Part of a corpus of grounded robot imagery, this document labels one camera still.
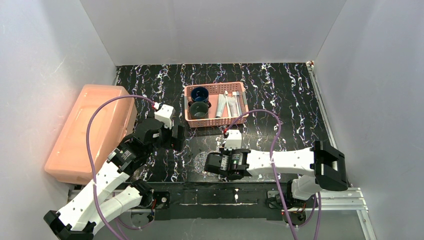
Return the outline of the clear textured oval tray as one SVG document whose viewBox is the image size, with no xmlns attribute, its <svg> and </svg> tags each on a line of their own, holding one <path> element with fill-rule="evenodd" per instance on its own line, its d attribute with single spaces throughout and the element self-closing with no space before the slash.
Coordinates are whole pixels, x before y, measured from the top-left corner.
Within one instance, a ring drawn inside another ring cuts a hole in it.
<svg viewBox="0 0 424 240">
<path fill-rule="evenodd" d="M 210 152 L 201 151 L 198 153 L 193 160 L 194 171 L 202 176 L 216 176 L 215 173 L 210 173 L 205 171 L 205 164 L 207 160 L 207 156 Z"/>
</svg>

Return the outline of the dark green mug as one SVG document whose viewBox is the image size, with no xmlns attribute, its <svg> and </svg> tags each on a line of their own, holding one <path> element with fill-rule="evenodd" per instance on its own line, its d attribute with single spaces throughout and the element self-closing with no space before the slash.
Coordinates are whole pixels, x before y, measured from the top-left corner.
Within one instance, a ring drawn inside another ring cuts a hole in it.
<svg viewBox="0 0 424 240">
<path fill-rule="evenodd" d="M 188 103 L 188 113 L 192 120 L 207 119 L 209 117 L 209 109 L 211 106 L 211 103 L 208 101 L 190 101 Z"/>
</svg>

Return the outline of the pink perforated plastic basket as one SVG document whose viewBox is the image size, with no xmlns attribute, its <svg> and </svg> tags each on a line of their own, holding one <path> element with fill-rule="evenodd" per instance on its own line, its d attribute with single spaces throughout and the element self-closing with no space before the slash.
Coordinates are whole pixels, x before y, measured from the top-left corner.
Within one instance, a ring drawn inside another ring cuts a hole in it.
<svg viewBox="0 0 424 240">
<path fill-rule="evenodd" d="M 188 102 L 192 100 L 191 92 L 197 87 L 204 87 L 209 93 L 209 102 L 211 107 L 208 111 L 208 118 L 194 119 L 189 113 Z M 216 126 L 228 126 L 234 120 L 233 117 L 228 117 L 228 110 L 225 107 L 222 113 L 222 117 L 216 118 L 216 111 L 218 106 L 219 95 L 228 92 L 228 97 L 233 96 L 233 92 L 238 92 L 237 100 L 241 105 L 243 113 L 249 111 L 246 90 L 244 84 L 241 81 L 235 82 L 221 82 L 221 83 L 209 83 L 209 84 L 198 84 L 198 85 L 187 85 L 184 88 L 184 116 L 188 125 L 191 128 L 203 128 L 203 127 L 216 127 Z"/>
</svg>

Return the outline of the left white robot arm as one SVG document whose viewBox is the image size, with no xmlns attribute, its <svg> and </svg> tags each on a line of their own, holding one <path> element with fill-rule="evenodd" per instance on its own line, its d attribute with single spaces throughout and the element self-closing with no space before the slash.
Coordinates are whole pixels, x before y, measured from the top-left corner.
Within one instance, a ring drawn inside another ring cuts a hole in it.
<svg viewBox="0 0 424 240">
<path fill-rule="evenodd" d="M 185 146 L 185 126 L 167 128 L 154 118 L 138 124 L 109 154 L 92 179 L 61 209 L 48 211 L 43 219 L 59 240 L 92 240 L 106 224 L 123 212 L 149 206 L 153 188 L 143 180 L 130 183 L 121 193 L 108 196 L 145 165 L 158 149 L 182 151 Z"/>
</svg>

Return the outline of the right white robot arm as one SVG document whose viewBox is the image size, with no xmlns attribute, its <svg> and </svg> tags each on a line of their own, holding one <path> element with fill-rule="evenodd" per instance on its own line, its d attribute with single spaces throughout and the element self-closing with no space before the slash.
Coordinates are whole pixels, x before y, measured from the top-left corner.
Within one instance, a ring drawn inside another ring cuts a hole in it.
<svg viewBox="0 0 424 240">
<path fill-rule="evenodd" d="M 346 191 L 349 187 L 345 155 L 327 142 L 315 141 L 312 147 L 293 151 L 266 151 L 246 148 L 226 149 L 207 155 L 204 170 L 228 180 L 266 174 L 297 174 L 282 190 L 288 209 L 300 208 L 321 190 Z"/>
</svg>

